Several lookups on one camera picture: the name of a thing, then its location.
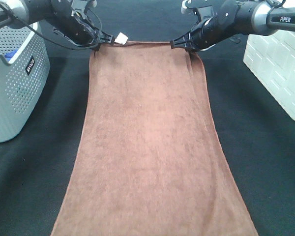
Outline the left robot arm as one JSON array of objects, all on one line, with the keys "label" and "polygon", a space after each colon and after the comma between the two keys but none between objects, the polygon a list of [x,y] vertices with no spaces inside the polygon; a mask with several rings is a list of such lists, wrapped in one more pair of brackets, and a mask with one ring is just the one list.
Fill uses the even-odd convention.
[{"label": "left robot arm", "polygon": [[87,13],[92,12],[95,0],[0,0],[0,29],[28,28],[44,40],[52,42],[31,27],[45,20],[54,33],[71,42],[74,51],[98,51],[102,44],[114,43],[114,36],[96,27]]}]

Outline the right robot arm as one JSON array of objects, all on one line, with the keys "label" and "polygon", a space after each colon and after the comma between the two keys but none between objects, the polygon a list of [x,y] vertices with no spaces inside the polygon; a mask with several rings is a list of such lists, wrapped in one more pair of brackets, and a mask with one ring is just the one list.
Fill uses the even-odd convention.
[{"label": "right robot arm", "polygon": [[170,42],[171,48],[205,51],[236,34],[270,36],[278,30],[295,32],[295,6],[283,0],[226,0],[219,8],[208,3],[200,6],[190,0],[181,12],[197,16],[191,29]]}]

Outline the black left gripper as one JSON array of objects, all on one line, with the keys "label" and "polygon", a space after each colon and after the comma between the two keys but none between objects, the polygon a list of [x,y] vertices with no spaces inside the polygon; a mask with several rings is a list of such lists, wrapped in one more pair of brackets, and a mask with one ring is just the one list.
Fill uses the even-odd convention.
[{"label": "black left gripper", "polygon": [[[52,0],[50,24],[74,44],[89,46],[96,39],[96,31],[87,17],[88,8],[84,11],[74,10],[71,3],[72,0]],[[113,45],[113,35],[101,33],[93,46],[93,50],[99,51],[102,44]]]}]

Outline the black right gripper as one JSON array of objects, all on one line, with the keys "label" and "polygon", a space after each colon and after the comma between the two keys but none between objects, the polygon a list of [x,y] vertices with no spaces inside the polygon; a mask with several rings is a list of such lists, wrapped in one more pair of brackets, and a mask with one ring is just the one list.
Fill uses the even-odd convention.
[{"label": "black right gripper", "polygon": [[186,12],[194,13],[198,21],[184,35],[170,41],[171,49],[205,51],[215,44],[239,34],[236,19],[239,4],[223,4],[215,12],[212,5],[195,7],[187,4]]}]

